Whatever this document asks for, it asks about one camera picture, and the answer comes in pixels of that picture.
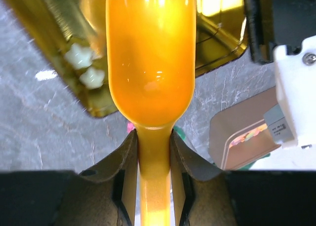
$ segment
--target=white star-shaped object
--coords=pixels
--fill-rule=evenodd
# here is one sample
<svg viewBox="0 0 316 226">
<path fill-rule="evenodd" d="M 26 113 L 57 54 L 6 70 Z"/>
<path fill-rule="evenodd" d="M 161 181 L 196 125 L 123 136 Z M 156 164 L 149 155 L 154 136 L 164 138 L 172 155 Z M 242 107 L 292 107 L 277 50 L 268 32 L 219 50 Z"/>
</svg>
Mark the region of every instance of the white star-shaped object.
<svg viewBox="0 0 316 226">
<path fill-rule="evenodd" d="M 104 76 L 104 71 L 89 67 L 88 70 L 79 77 L 79 80 L 88 89 L 97 89 L 103 85 Z"/>
<path fill-rule="evenodd" d="M 67 62 L 71 63 L 76 70 L 86 68 L 92 65 L 93 51 L 90 47 L 83 47 L 77 43 L 71 45 L 71 48 L 65 54 Z"/>
</svg>

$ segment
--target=gray surface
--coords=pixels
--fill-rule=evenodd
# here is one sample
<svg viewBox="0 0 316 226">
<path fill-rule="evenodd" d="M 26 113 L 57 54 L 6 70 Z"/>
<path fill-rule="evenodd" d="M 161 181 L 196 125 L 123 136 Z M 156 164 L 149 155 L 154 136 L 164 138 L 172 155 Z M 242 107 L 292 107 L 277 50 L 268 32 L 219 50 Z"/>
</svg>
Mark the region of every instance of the gray surface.
<svg viewBox="0 0 316 226">
<path fill-rule="evenodd" d="M 120 113 L 92 118 L 59 77 L 38 81 L 38 72 L 52 69 L 0 0 L 0 170 L 80 172 L 127 136 L 127 120 Z M 273 66 L 252 64 L 246 52 L 196 79 L 194 98 L 177 125 L 197 152 L 211 161 L 211 117 L 274 84 Z"/>
</svg>

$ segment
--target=brown box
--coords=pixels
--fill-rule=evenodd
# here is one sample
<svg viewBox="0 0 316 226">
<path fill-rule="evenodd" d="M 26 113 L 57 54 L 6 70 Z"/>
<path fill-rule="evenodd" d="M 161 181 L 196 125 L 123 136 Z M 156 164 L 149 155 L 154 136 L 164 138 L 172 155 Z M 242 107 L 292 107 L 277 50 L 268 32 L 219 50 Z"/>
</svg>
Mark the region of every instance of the brown box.
<svg viewBox="0 0 316 226">
<path fill-rule="evenodd" d="M 276 104 L 276 89 L 273 87 L 217 113 L 211 119 L 209 154 L 218 167 L 239 169 L 280 146 L 273 142 L 263 119 L 263 114 Z M 259 134 L 230 147 L 236 138 L 257 127 L 261 128 Z"/>
</svg>

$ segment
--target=pink object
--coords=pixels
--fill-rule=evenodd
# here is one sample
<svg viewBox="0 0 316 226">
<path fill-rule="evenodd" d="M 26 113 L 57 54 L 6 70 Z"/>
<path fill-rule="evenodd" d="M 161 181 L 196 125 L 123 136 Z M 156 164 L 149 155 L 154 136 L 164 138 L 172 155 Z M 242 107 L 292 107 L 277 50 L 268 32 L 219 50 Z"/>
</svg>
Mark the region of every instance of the pink object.
<svg viewBox="0 0 316 226">
<path fill-rule="evenodd" d="M 130 133 L 134 129 L 135 129 L 135 126 L 133 125 L 133 123 L 128 122 L 128 124 L 127 124 L 127 133 Z"/>
</svg>

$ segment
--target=orange spoon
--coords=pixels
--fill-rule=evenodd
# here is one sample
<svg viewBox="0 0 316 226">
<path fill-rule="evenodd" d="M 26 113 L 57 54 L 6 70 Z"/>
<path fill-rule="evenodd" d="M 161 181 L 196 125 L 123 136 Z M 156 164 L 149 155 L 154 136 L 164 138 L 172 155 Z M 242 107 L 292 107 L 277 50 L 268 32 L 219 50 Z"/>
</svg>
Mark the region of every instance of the orange spoon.
<svg viewBox="0 0 316 226">
<path fill-rule="evenodd" d="M 143 226 L 170 225 L 169 138 L 195 84 L 195 0 L 106 0 L 109 85 L 137 129 Z"/>
</svg>

